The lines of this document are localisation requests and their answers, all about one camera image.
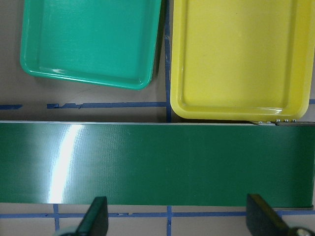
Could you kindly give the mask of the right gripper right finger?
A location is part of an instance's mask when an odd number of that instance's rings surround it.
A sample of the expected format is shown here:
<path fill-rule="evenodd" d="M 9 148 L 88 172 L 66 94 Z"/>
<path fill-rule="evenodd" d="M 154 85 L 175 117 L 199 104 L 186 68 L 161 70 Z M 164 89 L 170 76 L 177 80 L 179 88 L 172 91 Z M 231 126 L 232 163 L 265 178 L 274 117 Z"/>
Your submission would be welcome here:
<path fill-rule="evenodd" d="M 291 229 L 259 194 L 248 194 L 246 226 L 252 236 L 293 236 Z"/>

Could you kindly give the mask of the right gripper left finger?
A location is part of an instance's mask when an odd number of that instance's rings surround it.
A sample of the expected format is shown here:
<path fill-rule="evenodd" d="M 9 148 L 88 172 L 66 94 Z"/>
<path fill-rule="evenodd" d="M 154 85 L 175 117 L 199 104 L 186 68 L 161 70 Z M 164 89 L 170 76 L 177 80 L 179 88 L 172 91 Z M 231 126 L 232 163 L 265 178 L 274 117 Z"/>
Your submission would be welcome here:
<path fill-rule="evenodd" d="M 95 197 L 83 220 L 75 231 L 76 236 L 105 236 L 108 232 L 106 197 Z"/>

